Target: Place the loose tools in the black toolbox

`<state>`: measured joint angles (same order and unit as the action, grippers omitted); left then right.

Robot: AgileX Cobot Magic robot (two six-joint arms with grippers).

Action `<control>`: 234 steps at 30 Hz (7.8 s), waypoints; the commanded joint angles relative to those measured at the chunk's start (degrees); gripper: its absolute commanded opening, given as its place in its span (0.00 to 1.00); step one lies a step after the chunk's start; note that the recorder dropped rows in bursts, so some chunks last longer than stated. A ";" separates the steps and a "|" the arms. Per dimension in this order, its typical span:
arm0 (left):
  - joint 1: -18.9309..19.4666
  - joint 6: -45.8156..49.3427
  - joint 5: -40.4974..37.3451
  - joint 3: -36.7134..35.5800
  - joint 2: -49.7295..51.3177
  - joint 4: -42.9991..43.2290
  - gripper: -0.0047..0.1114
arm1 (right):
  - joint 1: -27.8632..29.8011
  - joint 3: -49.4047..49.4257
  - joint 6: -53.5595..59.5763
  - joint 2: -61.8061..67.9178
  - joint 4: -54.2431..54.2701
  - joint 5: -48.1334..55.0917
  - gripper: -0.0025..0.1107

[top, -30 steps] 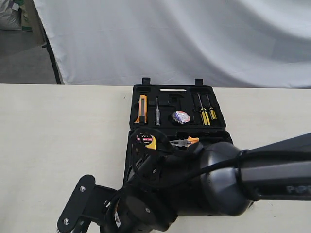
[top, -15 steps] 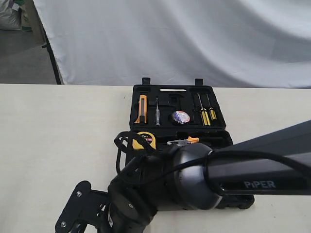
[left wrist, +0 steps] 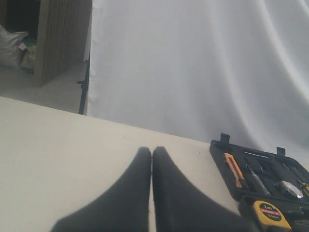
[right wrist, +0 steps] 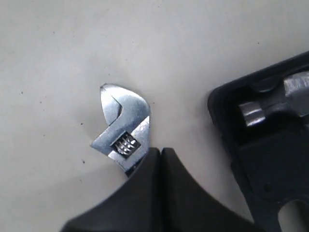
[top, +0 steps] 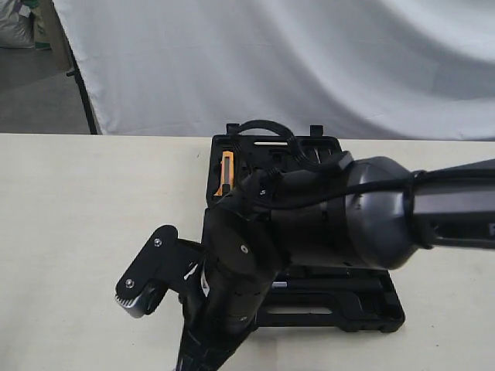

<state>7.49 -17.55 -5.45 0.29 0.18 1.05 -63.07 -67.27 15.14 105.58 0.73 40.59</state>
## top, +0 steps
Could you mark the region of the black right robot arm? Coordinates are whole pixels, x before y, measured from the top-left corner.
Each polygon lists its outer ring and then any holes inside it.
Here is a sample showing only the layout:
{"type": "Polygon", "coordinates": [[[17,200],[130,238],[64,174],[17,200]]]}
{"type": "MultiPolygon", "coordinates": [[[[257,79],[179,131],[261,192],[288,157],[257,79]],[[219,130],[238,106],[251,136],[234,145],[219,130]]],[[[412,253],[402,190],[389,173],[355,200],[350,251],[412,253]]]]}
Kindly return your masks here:
{"type": "Polygon", "coordinates": [[[217,370],[292,265],[390,271],[420,249],[494,248],[494,162],[411,172],[387,157],[258,170],[208,207],[179,370],[217,370]]]}

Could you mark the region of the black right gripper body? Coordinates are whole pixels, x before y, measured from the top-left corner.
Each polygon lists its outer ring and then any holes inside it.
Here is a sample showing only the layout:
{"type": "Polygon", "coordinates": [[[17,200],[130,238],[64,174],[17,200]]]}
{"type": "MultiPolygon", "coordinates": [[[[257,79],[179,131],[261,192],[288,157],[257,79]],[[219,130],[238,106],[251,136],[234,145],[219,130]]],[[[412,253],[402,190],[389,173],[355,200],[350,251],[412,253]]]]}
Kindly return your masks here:
{"type": "Polygon", "coordinates": [[[219,370],[254,331],[273,278],[203,268],[186,281],[177,370],[219,370]]]}

